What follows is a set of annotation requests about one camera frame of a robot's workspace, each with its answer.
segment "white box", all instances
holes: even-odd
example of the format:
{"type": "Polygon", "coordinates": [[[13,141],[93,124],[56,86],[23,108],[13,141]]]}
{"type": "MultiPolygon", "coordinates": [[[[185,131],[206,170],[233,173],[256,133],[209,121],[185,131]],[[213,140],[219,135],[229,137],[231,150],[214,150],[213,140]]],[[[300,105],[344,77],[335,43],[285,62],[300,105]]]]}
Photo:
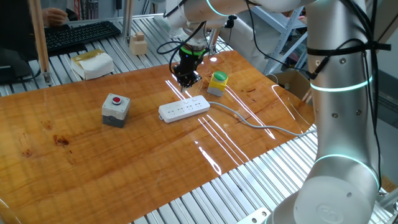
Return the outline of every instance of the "white box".
{"type": "Polygon", "coordinates": [[[112,58],[100,49],[71,58],[71,67],[84,80],[98,78],[114,71],[112,58]]]}

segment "black keyboard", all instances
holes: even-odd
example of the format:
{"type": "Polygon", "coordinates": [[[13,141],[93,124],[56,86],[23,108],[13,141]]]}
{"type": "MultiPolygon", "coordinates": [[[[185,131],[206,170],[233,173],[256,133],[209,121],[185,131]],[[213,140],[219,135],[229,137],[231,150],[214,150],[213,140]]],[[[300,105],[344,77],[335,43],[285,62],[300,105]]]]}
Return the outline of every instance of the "black keyboard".
{"type": "Polygon", "coordinates": [[[94,24],[88,24],[80,27],[74,27],[67,30],[45,33],[47,51],[63,49],[76,44],[85,44],[94,40],[111,37],[120,34],[112,22],[104,21],[94,24]]]}

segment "green push button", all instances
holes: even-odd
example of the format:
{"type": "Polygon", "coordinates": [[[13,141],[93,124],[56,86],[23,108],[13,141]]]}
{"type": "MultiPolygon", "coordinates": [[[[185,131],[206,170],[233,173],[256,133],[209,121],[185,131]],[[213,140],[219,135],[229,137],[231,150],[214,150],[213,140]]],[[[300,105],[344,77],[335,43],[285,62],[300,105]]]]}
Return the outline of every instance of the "green push button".
{"type": "Polygon", "coordinates": [[[217,71],[214,73],[214,77],[218,79],[219,81],[225,81],[228,76],[225,74],[225,72],[217,71]]]}

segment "gray cable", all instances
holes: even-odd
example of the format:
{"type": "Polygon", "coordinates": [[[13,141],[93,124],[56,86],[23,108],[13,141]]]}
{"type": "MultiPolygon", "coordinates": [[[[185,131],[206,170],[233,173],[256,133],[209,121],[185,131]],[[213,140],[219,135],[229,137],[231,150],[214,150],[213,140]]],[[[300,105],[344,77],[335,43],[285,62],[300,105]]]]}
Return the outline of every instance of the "gray cable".
{"type": "Polygon", "coordinates": [[[252,127],[252,128],[261,128],[261,129],[273,128],[273,129],[278,129],[278,130],[280,130],[280,131],[284,131],[284,132],[289,133],[289,134],[291,134],[291,135],[294,135],[294,136],[296,136],[296,137],[303,137],[303,136],[306,136],[306,135],[308,135],[308,134],[310,134],[310,133],[314,133],[314,132],[317,131],[317,130],[312,130],[312,131],[307,131],[306,133],[303,133],[303,134],[296,134],[296,133],[293,133],[293,132],[291,132],[291,131],[288,131],[288,130],[286,130],[286,129],[283,129],[283,128],[280,128],[280,127],[277,127],[277,126],[256,126],[256,125],[253,125],[253,124],[249,123],[248,121],[246,121],[246,120],[242,117],[242,115],[240,115],[240,114],[239,114],[238,112],[236,112],[235,110],[232,110],[231,108],[229,108],[229,107],[227,107],[227,106],[225,106],[225,105],[222,105],[221,103],[209,102],[209,104],[211,104],[211,105],[213,104],[213,105],[222,106],[222,107],[224,107],[225,109],[230,110],[230,111],[233,112],[234,114],[238,115],[238,116],[242,119],[242,121],[244,121],[247,125],[249,125],[249,126],[252,127]]]}
{"type": "Polygon", "coordinates": [[[278,80],[278,77],[276,77],[276,75],[274,75],[272,73],[268,73],[266,76],[268,76],[268,75],[272,75],[273,77],[275,77],[276,78],[276,85],[279,84],[279,80],[278,80]]]}

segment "power strip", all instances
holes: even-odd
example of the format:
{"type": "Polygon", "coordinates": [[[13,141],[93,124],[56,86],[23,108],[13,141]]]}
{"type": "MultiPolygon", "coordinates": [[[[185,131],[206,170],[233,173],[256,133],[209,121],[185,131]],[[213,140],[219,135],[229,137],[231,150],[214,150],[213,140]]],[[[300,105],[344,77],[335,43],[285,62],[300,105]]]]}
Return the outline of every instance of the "power strip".
{"type": "Polygon", "coordinates": [[[210,104],[203,96],[194,96],[186,100],[169,103],[159,107],[159,118],[166,123],[178,121],[196,114],[206,112],[210,104]]]}

